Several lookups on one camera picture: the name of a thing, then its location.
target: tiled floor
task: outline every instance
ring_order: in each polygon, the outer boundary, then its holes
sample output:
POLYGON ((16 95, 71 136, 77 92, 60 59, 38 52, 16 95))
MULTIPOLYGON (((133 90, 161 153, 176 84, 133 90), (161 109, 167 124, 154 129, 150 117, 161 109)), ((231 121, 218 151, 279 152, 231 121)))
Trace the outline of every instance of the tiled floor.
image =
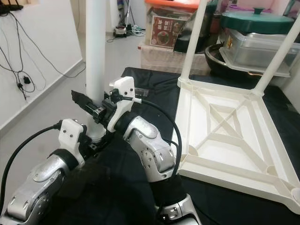
MULTIPOLYGON (((85 52, 85 37, 83 34, 79 34, 79 40, 83 52, 85 52)), ((140 53, 137 46, 141 41, 143 41, 143 37, 128 37, 106 43, 106 89, 108 89, 109 81, 120 77, 126 67, 140 67, 140 53)), ((85 93, 85 72, 74 79, 64 80, 1 138, 0 177, 2 177, 4 167, 11 153, 31 134, 61 119, 76 118, 85 123, 86 114, 73 103, 71 90, 85 93)), ((58 131, 50 131, 34 139, 23 148, 15 159, 7 179, 5 207, 13 192, 26 179, 30 169, 48 157, 49 153, 58 147, 58 131)))

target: transparent plastic container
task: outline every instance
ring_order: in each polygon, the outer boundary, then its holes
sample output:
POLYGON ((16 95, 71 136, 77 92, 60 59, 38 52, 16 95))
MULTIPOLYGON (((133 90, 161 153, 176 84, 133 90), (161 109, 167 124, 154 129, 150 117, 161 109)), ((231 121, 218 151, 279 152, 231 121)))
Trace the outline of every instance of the transparent plastic container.
POLYGON ((238 0, 237 6, 240 8, 271 8, 274 0, 238 0))
POLYGON ((199 2, 200 0, 145 0, 145 44, 173 48, 182 26, 197 10, 199 2))
MULTIPOLYGON (((229 37, 220 48, 220 53, 232 69, 264 72, 284 38, 285 35, 256 33, 243 35, 236 30, 229 30, 229 37)), ((294 43, 276 75, 289 77, 289 71, 296 61, 299 50, 300 44, 294 43)))

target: white wall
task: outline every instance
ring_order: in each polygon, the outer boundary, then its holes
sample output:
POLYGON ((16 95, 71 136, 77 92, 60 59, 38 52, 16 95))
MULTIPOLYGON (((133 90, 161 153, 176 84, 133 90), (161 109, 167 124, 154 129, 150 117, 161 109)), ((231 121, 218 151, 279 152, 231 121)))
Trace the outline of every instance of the white wall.
POLYGON ((70 0, 75 26, 78 32, 85 33, 85 0, 70 0))
MULTIPOLYGON (((69 0, 40 0, 39 4, 26 5, 23 10, 14 12, 14 14, 28 35, 59 71, 66 73, 82 60, 69 0)), ((0 27, 7 36, 8 46, 3 33, 0 35, 0 45, 5 54, 8 53, 9 47, 12 67, 14 70, 19 70, 20 58, 15 21, 11 16, 0 17, 0 27)), ((21 30, 20 36, 26 51, 43 72, 46 79, 45 89, 47 89, 62 75, 58 74, 41 57, 38 50, 21 30)), ((29 98, 25 101, 22 93, 16 87, 13 74, 0 68, 0 130, 4 124, 44 92, 41 89, 45 81, 23 49, 22 59, 24 71, 32 77, 37 89, 40 90, 28 94, 29 98)), ((0 64, 8 67, 1 53, 0 64)))
POLYGON ((135 18, 136 25, 146 28, 146 5, 144 0, 131 0, 130 2, 132 14, 135 18))
MULTIPOLYGON (((70 0, 75 25, 78 32, 85 33, 85 2, 86 0, 70 0)), ((106 32, 113 32, 119 23, 117 0, 106 0, 106 21, 100 21, 99 26, 105 26, 106 32)))

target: black pot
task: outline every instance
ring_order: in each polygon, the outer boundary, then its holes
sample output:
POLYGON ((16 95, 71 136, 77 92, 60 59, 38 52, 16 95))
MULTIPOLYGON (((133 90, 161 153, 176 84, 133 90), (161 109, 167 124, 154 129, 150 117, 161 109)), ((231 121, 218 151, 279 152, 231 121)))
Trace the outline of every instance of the black pot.
POLYGON ((229 77, 232 79, 259 79, 262 76, 262 73, 259 72, 245 72, 229 68, 219 52, 222 46, 222 44, 211 45, 204 51, 206 61, 212 70, 211 75, 229 77))

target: black fabric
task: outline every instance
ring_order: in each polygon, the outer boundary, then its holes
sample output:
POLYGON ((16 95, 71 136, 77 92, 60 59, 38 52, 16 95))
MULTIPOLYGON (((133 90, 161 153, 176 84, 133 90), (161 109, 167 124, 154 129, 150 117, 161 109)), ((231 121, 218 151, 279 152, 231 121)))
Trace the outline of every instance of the black fabric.
POLYGON ((179 175, 176 175, 173 179, 150 183, 150 187, 157 206, 173 205, 187 196, 179 175))
MULTIPOLYGON (((122 76, 134 77, 136 87, 150 90, 146 98, 148 101, 162 106, 175 117, 180 91, 177 74, 126 68, 122 76)), ((253 79, 235 81, 216 76, 191 78, 248 89, 257 82, 253 79)), ((263 100, 300 177, 300 115, 289 110, 290 102, 278 87, 268 86, 263 100)), ((171 139, 171 123, 156 109, 134 103, 132 111, 153 123, 163 138, 171 139)), ((139 157, 130 146, 116 135, 99 154, 97 163, 108 169, 109 176, 88 181, 77 199, 55 197, 49 214, 41 224, 153 224, 155 212, 151 188, 139 157)), ((300 224, 300 216, 280 203, 185 177, 182 177, 182 183, 195 206, 222 225, 300 224)), ((201 212, 198 211, 198 214, 203 225, 215 225, 201 212)))

